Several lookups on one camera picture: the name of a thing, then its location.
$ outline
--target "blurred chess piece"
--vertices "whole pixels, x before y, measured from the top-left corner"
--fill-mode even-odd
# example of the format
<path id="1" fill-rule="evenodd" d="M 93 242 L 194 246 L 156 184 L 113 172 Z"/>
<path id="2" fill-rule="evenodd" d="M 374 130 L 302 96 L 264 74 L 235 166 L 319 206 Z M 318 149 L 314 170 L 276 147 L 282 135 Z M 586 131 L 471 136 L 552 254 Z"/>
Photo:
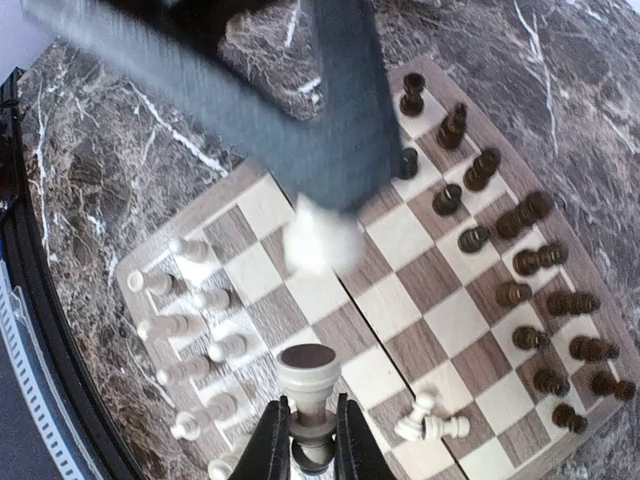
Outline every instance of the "blurred chess piece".
<path id="1" fill-rule="evenodd" d="M 324 472 L 333 459 L 336 416 L 326 402 L 340 370 L 336 352 L 324 345 L 296 345 L 278 355 L 278 380 L 297 408 L 289 421 L 291 454 L 309 475 Z"/>

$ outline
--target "light square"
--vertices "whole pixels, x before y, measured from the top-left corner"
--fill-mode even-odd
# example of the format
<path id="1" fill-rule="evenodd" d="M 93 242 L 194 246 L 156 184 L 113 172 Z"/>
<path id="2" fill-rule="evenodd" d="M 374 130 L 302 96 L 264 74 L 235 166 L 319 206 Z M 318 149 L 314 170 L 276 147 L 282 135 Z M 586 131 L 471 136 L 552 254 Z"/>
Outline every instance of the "light square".
<path id="1" fill-rule="evenodd" d="M 393 454 L 411 480 L 425 480 L 455 463 L 439 441 L 404 442 L 393 449 Z"/>
<path id="2" fill-rule="evenodd" d="M 266 175 L 238 198 L 238 206 L 258 239 L 289 223 L 293 209 L 271 175 Z"/>
<path id="3" fill-rule="evenodd" d="M 414 392 L 434 395 L 437 401 L 433 413 L 450 417 L 473 401 L 473 397 L 450 360 L 442 363 L 411 384 Z"/>
<path id="4" fill-rule="evenodd" d="M 376 283 L 356 303 L 382 341 L 420 318 L 420 310 L 395 274 Z"/>
<path id="5" fill-rule="evenodd" d="M 227 263 L 225 270 L 245 305 L 259 300 L 282 283 L 276 267 L 260 243 Z"/>
<path id="6" fill-rule="evenodd" d="M 395 270 L 433 246 L 433 240 L 406 203 L 369 225 L 367 232 Z"/>
<path id="7" fill-rule="evenodd" d="M 490 387 L 476 403 L 496 435 L 533 410 L 533 402 L 514 371 Z"/>
<path id="8" fill-rule="evenodd" d="M 442 175 L 415 142 L 407 142 L 404 146 L 415 148 L 416 152 L 418 152 L 418 173 L 411 180 L 394 178 L 391 183 L 398 195 L 405 202 L 408 202 L 420 192 L 437 183 L 442 178 Z"/>
<path id="9" fill-rule="evenodd" d="M 512 335 L 518 327 L 535 327 L 538 330 L 544 330 L 542 322 L 538 318 L 535 310 L 529 303 L 523 303 L 511 310 L 495 327 L 493 327 L 493 336 L 498 341 L 500 348 L 504 352 L 507 360 L 515 369 L 522 365 L 525 361 L 533 357 L 537 350 L 520 350 L 513 344 Z"/>
<path id="10" fill-rule="evenodd" d="M 285 284 L 309 323 L 315 323 L 349 301 L 333 273 L 307 275 L 298 272 Z"/>
<path id="11" fill-rule="evenodd" d="M 558 333 L 551 337 L 551 343 L 553 343 L 569 375 L 573 375 L 580 370 L 584 363 L 581 360 L 574 360 L 569 355 L 569 344 L 578 335 L 586 335 L 587 337 L 600 336 L 590 315 L 580 315 L 572 318 Z"/>
<path id="12" fill-rule="evenodd" d="M 365 410 L 405 388 L 402 378 L 380 345 L 345 363 L 342 377 Z"/>
<path id="13" fill-rule="evenodd" d="M 436 242 L 440 253 L 451 265 L 463 285 L 468 284 L 500 261 L 500 255 L 491 242 L 487 242 L 482 250 L 476 253 L 469 254 L 460 250 L 458 246 L 460 234 L 477 226 L 476 221 L 469 218 Z"/>
<path id="14" fill-rule="evenodd" d="M 515 470 L 497 438 L 460 460 L 460 466 L 469 480 L 503 480 Z"/>
<path id="15" fill-rule="evenodd" d="M 489 325 L 464 288 L 428 311 L 424 319 L 449 358 L 489 331 Z"/>

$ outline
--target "black pawn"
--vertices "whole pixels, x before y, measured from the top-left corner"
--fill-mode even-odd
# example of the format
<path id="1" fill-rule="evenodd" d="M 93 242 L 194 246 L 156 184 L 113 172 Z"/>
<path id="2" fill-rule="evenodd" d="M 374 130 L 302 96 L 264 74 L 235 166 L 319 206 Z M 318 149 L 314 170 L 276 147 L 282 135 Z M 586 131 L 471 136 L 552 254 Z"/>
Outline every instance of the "black pawn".
<path id="1" fill-rule="evenodd" d="M 453 215 L 462 203 L 462 188 L 449 183 L 433 199 L 433 210 L 441 217 Z"/>
<path id="2" fill-rule="evenodd" d="M 424 108 L 424 100 L 420 95 L 424 90 L 424 77 L 413 72 L 405 75 L 403 84 L 405 93 L 400 99 L 400 111 L 408 117 L 417 117 Z"/>
<path id="3" fill-rule="evenodd" d="M 411 180 L 418 174 L 418 152 L 415 148 L 407 147 L 402 150 L 400 163 L 400 180 Z"/>
<path id="4" fill-rule="evenodd" d="M 482 249 L 488 240 L 489 229 L 487 227 L 469 228 L 460 234 L 458 247 L 464 253 L 476 253 Z"/>

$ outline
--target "white rook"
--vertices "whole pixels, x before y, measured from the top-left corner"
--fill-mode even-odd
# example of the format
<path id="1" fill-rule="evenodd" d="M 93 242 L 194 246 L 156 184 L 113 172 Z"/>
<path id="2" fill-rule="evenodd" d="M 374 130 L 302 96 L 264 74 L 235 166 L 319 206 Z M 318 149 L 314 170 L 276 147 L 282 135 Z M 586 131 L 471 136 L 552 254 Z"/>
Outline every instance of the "white rook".
<path id="1" fill-rule="evenodd" d="M 230 358 L 238 358 L 247 351 L 247 342 L 242 335 L 229 335 L 214 342 L 207 348 L 207 355 L 214 362 L 220 363 Z"/>
<path id="2" fill-rule="evenodd" d="M 143 341 L 158 338 L 187 337 L 198 335 L 206 328 L 200 317 L 184 315 L 158 315 L 138 324 L 138 336 Z"/>
<path id="3" fill-rule="evenodd" d="M 197 356 L 158 370 L 156 379 L 160 385 L 173 385 L 189 380 L 190 378 L 194 380 L 202 378 L 206 376 L 210 370 L 211 364 L 207 357 Z"/>
<path id="4" fill-rule="evenodd" d="M 202 263 L 209 255 L 209 246 L 203 240 L 174 238 L 169 242 L 169 251 L 194 263 Z"/>
<path id="5" fill-rule="evenodd" d="M 135 270 L 127 278 L 127 286 L 133 293 L 149 290 L 154 295 L 166 295 L 173 288 L 173 277 L 168 273 L 143 273 Z"/>

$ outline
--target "white chess piece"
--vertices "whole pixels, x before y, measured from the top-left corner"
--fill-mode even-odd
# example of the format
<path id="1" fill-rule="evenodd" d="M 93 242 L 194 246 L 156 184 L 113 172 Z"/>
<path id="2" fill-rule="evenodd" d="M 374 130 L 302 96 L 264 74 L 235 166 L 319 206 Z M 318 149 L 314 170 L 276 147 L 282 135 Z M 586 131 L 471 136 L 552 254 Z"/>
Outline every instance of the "white chess piece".
<path id="1" fill-rule="evenodd" d="M 238 466 L 249 440 L 251 440 L 250 434 L 243 435 L 236 441 L 231 452 L 209 462 L 207 467 L 209 478 L 211 480 L 227 480 Z"/>
<path id="2" fill-rule="evenodd" d="M 173 277 L 168 273 L 143 273 L 135 270 L 127 278 L 127 286 L 133 293 L 149 290 L 154 295 L 166 295 L 173 288 Z"/>
<path id="3" fill-rule="evenodd" d="M 138 324 L 138 337 L 144 342 L 159 338 L 188 337 L 202 333 L 206 325 L 200 317 L 158 315 Z"/>
<path id="4" fill-rule="evenodd" d="M 396 424 L 395 432 L 408 441 L 420 440 L 424 435 L 424 420 L 431 415 L 435 399 L 427 393 L 419 393 L 413 402 L 413 410 Z"/>
<path id="5" fill-rule="evenodd" d="M 171 435 L 176 440 L 197 440 L 202 432 L 214 425 L 213 422 L 231 418 L 236 410 L 235 399 L 228 393 L 220 393 L 209 400 L 205 408 L 193 412 L 179 412 L 175 425 L 171 427 Z"/>
<path id="6" fill-rule="evenodd" d="M 169 242 L 169 251 L 190 262 L 202 263 L 209 255 L 209 246 L 203 240 L 174 238 Z"/>
<path id="7" fill-rule="evenodd" d="M 364 257 L 364 239 L 355 216 L 340 215 L 298 195 L 296 216 L 283 234 L 291 271 L 321 275 L 352 272 Z"/>
<path id="8" fill-rule="evenodd" d="M 218 288 L 206 292 L 198 292 L 193 295 L 192 305 L 198 310 L 226 310 L 229 307 L 229 292 Z"/>
<path id="9" fill-rule="evenodd" d="M 193 378 L 197 380 L 206 376 L 211 370 L 211 364 L 206 357 L 192 357 L 182 362 L 163 368 L 156 372 L 158 383 L 163 386 L 174 385 Z"/>
<path id="10" fill-rule="evenodd" d="M 214 362 L 220 363 L 230 358 L 238 358 L 247 351 L 247 342 L 241 335 L 229 335 L 214 342 L 207 348 L 207 355 Z"/>
<path id="11" fill-rule="evenodd" d="M 451 438 L 462 438 L 469 435 L 471 424 L 467 417 L 452 417 L 449 420 L 442 420 L 438 417 L 427 417 L 424 420 L 424 439 L 438 440 L 445 435 Z"/>

